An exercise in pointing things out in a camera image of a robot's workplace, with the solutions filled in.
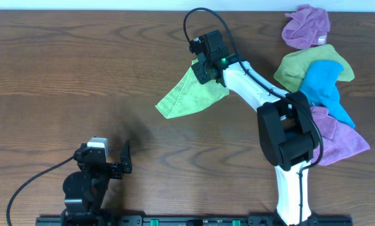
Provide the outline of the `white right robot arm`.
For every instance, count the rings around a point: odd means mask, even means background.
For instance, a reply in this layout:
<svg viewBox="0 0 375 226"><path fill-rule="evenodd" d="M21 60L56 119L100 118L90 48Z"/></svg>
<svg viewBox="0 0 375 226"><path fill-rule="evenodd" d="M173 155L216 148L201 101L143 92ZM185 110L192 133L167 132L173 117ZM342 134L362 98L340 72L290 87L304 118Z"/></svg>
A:
<svg viewBox="0 0 375 226"><path fill-rule="evenodd" d="M272 85L236 55L199 53L193 72L199 83L221 83L256 111L261 150L277 175L278 216L285 225L302 225L312 214L307 176L313 150L322 145L306 96Z"/></svg>

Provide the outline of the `light green cloth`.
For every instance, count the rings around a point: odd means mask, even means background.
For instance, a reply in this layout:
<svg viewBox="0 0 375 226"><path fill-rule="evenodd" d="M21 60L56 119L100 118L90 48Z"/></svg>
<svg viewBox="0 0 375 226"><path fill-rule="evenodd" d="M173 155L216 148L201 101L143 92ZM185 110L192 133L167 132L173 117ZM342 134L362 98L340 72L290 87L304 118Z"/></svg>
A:
<svg viewBox="0 0 375 226"><path fill-rule="evenodd" d="M178 84L155 107L166 119L172 119L201 112L229 94L229 89L214 80L201 85L189 67Z"/></svg>

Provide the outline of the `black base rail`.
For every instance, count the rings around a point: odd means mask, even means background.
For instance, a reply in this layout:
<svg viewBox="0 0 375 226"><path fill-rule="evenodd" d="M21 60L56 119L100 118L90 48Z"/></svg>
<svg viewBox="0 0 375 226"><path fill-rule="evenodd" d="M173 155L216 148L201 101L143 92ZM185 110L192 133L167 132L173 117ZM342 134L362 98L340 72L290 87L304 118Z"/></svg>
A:
<svg viewBox="0 0 375 226"><path fill-rule="evenodd" d="M284 226L276 215L247 217L142 217L123 215L111 218L82 219L76 217L38 217L36 226Z"/></svg>

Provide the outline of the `small purple cloth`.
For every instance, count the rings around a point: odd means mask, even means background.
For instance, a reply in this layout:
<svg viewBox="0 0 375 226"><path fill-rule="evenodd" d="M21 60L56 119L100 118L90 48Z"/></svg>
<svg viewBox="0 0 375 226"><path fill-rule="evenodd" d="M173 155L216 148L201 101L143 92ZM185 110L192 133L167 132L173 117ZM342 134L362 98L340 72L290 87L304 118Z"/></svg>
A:
<svg viewBox="0 0 375 226"><path fill-rule="evenodd" d="M282 39L288 46L303 50L327 43L331 23L325 9L303 4L296 12L285 13L285 16L290 21L282 30Z"/></svg>

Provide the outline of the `olive green cloth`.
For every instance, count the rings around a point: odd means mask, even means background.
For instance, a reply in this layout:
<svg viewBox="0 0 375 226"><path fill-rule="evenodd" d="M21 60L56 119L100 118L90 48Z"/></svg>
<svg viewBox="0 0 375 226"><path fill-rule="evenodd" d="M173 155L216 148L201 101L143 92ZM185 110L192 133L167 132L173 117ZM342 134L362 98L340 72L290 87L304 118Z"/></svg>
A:
<svg viewBox="0 0 375 226"><path fill-rule="evenodd" d="M285 55L273 77L287 90L296 92L300 88L310 64L319 60L338 62L343 66L344 69L339 74L338 81L350 82L354 80L355 75L351 66L330 44L295 51Z"/></svg>

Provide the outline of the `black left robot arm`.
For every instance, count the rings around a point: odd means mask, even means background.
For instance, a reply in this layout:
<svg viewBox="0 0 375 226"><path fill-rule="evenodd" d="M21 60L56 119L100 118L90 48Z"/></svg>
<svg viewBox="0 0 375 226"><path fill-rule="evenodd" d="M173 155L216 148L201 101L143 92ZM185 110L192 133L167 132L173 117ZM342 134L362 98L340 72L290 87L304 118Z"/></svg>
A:
<svg viewBox="0 0 375 226"><path fill-rule="evenodd" d="M108 163L108 139L93 137L82 143L73 159L79 171L63 182L66 209L61 214L62 225L112 225L115 220L101 209L111 179L121 180L132 172L130 141L120 152L119 163Z"/></svg>

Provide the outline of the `large purple cloth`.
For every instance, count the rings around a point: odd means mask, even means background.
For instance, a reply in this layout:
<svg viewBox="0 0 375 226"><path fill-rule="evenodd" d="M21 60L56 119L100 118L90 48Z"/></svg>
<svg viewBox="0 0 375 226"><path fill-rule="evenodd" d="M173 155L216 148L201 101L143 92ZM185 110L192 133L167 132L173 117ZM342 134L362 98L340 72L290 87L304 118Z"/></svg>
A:
<svg viewBox="0 0 375 226"><path fill-rule="evenodd" d="M330 116L328 108L313 106L310 110L324 144L319 165L328 166L370 149L367 141L352 127Z"/></svg>

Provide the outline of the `blue cloth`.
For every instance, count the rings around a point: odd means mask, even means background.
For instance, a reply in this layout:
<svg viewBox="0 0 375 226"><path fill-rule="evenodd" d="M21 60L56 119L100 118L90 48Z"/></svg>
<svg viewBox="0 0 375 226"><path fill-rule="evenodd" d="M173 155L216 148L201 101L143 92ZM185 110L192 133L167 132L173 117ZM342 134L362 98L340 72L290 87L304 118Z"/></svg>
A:
<svg viewBox="0 0 375 226"><path fill-rule="evenodd" d="M341 105L336 86L344 67L331 60L317 60L310 64L299 91L304 93L310 106L325 107L329 115L355 129L356 125Z"/></svg>

